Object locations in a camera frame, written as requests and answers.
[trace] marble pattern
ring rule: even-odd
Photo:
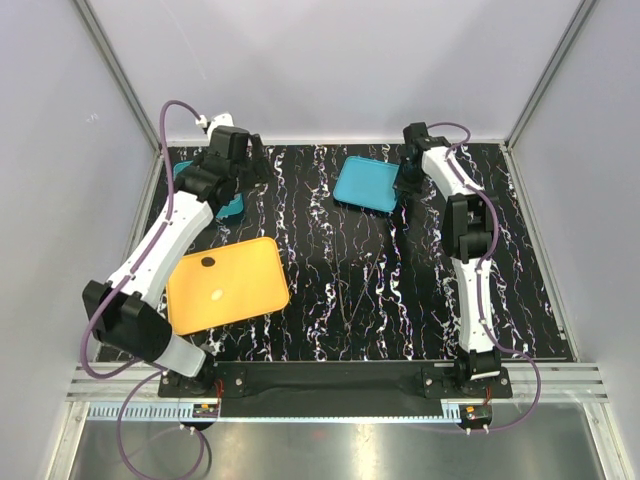
[[[216,219],[188,253],[273,237],[291,292],[281,312],[191,335],[220,360],[450,359],[459,331],[457,282],[440,246],[445,199],[423,194],[381,214],[332,198],[351,155],[399,163],[398,145],[267,147],[276,179],[245,195],[245,211]],[[174,148],[173,163],[196,149]],[[501,237],[491,275],[500,342],[537,358],[570,358],[498,145],[471,144],[461,166],[497,193]],[[166,197],[156,190],[149,227]],[[104,348],[101,360],[122,359]]]

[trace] orange tray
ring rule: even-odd
[[[187,255],[167,284],[169,322],[178,335],[275,312],[288,303],[278,246],[269,237]]]

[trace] blue tray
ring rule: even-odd
[[[399,165],[364,157],[348,157],[340,171],[333,198],[339,202],[390,213],[396,208],[393,182]]]
[[[173,178],[176,178],[176,175],[178,175],[182,170],[187,168],[189,165],[191,165],[190,161],[180,162],[174,165]],[[220,209],[220,211],[218,212],[218,215],[216,215],[216,218],[224,218],[224,217],[229,217],[231,215],[237,215],[238,213],[242,213],[242,210],[244,210],[244,202],[242,201],[242,194],[239,193],[238,195],[233,197],[233,200],[229,202],[229,205],[222,207]]]

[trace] wall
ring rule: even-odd
[[[167,98],[271,141],[505,138],[579,0],[91,0],[151,118]],[[202,136],[188,113],[169,138]]]
[[[636,472],[639,16],[635,0],[596,6],[515,148],[580,354],[602,369]]]
[[[0,472],[41,479],[152,152],[68,0],[0,0]]]

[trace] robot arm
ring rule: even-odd
[[[236,194],[266,183],[272,172],[260,137],[234,127],[230,115],[218,116],[210,123],[202,117],[196,123],[207,132],[209,147],[176,179],[170,220],[167,200],[129,259],[106,283],[89,282],[83,300],[91,317],[112,286],[129,278],[98,319],[94,337],[197,383],[213,385],[211,355],[174,334],[156,308],[171,272],[196,236]],[[249,140],[251,158],[247,154]],[[162,236],[152,245],[160,230]],[[134,265],[137,268],[132,274]]]
[[[478,282],[483,304],[490,305],[490,264],[478,261],[491,245],[493,222],[488,207],[469,187],[482,188],[460,167],[443,137],[430,137],[424,123],[404,129],[408,157],[403,160],[394,187],[400,193],[420,193],[425,175],[431,177],[447,199],[441,227],[445,254],[451,258],[458,279],[460,339],[456,370],[461,382],[500,374],[500,354],[480,323],[476,294]],[[491,312],[484,312],[493,332]]]

